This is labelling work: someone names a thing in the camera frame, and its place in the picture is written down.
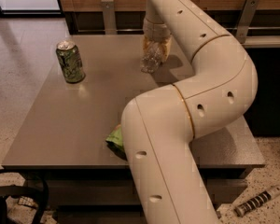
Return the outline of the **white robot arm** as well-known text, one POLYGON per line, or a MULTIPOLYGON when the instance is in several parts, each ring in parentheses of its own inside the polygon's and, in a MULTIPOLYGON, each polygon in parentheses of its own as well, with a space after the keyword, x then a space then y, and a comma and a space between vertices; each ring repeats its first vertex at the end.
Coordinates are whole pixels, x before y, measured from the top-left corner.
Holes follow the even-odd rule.
POLYGON ((190 0, 148 0, 193 67, 193 77, 132 99, 124 149, 147 224, 218 224, 189 143, 240 118, 253 103, 255 65, 224 27, 190 0))

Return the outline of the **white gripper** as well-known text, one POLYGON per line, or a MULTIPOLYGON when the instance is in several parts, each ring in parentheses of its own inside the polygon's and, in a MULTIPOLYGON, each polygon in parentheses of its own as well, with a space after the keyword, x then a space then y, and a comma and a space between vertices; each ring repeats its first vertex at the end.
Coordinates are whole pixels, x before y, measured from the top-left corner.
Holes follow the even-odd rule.
POLYGON ((161 61, 165 63, 170 54, 172 38, 171 32, 162 20, 156 8, 150 0, 146 2, 146 15, 143 22, 143 56, 145 59, 148 56, 148 47, 150 41, 161 42, 161 61))

